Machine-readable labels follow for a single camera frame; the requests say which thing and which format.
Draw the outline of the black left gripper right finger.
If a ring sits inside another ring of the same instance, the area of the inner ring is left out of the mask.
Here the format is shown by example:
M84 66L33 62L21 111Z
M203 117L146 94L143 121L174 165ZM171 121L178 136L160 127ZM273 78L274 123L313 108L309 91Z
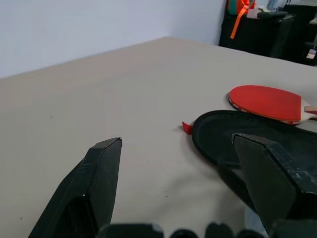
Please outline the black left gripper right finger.
M232 137L248 194L267 232L317 232L317 154L292 155L279 143Z

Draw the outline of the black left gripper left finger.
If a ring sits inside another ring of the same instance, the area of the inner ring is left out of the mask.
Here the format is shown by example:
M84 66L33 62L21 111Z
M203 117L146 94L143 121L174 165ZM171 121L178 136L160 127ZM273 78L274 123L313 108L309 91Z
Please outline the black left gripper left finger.
M28 238L104 238L118 181L122 139L91 147L62 180Z

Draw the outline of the black paddle case red tabs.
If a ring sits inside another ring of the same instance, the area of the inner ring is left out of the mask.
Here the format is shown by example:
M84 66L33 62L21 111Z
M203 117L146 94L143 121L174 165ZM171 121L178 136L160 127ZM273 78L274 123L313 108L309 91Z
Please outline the black paddle case red tabs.
M244 112L218 110L198 117L189 129L196 149L211 163L222 181L255 210L232 143L236 133L264 137L279 143L295 161L317 179L317 133Z

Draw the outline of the red table tennis paddle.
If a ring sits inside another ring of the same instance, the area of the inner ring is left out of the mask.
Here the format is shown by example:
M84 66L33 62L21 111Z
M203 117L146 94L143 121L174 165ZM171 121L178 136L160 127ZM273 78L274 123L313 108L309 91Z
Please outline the red table tennis paddle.
M239 111L285 124L298 125L310 119L317 120L317 107L309 105L297 94L277 88L238 86L229 92L228 100Z

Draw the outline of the black office chair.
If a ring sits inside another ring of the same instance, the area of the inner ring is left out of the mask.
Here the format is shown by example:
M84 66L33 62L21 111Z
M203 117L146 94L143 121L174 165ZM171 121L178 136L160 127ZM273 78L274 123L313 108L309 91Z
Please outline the black office chair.
M286 15L274 21L275 34L273 37L272 47L269 53L270 58L281 59L286 49L289 33L291 32L296 15Z

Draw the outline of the black draped furniture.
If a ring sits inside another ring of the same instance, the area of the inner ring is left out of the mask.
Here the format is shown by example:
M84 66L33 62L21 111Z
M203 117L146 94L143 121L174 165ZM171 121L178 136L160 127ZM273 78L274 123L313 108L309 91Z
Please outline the black draped furniture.
M289 33L281 60L305 64L305 57L309 50L307 43L309 39L314 38L309 30L309 23L317 15L317 8L287 12L287 15L291 14L296 15L296 20ZM226 14L221 25L218 45L269 57L275 34L274 21L277 19L250 19L243 16L234 38L230 38L236 17Z

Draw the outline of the black pouch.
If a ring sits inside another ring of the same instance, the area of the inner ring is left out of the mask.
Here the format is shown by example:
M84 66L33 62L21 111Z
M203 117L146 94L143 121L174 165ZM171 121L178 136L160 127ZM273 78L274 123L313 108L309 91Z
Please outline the black pouch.
M265 12L261 11L257 14L258 19L277 19L284 18L287 15L285 11Z

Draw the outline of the green bag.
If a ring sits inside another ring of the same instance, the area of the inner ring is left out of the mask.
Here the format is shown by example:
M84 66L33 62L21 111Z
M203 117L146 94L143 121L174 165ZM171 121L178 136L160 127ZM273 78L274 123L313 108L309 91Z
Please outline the green bag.
M227 11L230 15L238 15L238 2L239 0L227 0Z

